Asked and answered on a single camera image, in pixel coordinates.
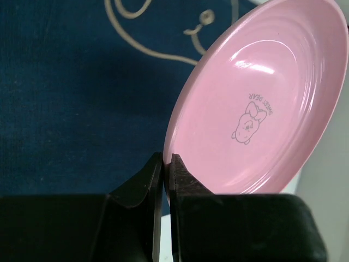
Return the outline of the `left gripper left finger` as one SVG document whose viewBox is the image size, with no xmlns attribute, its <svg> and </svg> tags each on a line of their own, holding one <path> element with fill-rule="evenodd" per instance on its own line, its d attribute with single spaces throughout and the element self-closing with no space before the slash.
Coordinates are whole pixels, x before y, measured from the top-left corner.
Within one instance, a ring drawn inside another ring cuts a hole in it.
<svg viewBox="0 0 349 262">
<path fill-rule="evenodd" d="M 158 261 L 163 160 L 109 194 L 1 197 L 1 261 Z"/>
</svg>

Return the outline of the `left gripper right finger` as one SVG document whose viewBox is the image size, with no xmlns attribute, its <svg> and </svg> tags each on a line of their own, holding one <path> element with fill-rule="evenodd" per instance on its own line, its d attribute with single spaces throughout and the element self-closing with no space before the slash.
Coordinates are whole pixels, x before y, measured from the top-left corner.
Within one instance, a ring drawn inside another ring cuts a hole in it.
<svg viewBox="0 0 349 262">
<path fill-rule="evenodd" d="M 174 261 L 327 260 L 311 210 L 293 194 L 214 194 L 178 154 L 167 194 Z"/>
</svg>

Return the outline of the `pink plastic plate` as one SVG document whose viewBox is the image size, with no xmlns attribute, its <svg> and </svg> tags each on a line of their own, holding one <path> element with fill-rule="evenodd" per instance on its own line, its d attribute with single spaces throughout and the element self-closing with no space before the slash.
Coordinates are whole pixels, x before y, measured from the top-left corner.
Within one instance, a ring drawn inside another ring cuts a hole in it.
<svg viewBox="0 0 349 262">
<path fill-rule="evenodd" d="M 280 192 L 334 112 L 348 65 L 335 1 L 267 1 L 207 50 L 186 81 L 163 160 L 180 155 L 211 192 Z"/>
</svg>

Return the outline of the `blue whale placemat cloth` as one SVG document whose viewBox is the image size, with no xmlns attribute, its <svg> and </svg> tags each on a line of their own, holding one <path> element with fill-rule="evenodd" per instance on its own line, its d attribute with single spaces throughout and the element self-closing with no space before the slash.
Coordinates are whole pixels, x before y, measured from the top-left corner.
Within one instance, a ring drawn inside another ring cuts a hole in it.
<svg viewBox="0 0 349 262">
<path fill-rule="evenodd" d="M 104 193 L 163 148 L 202 54 L 252 1 L 1 1 L 1 193 Z"/>
</svg>

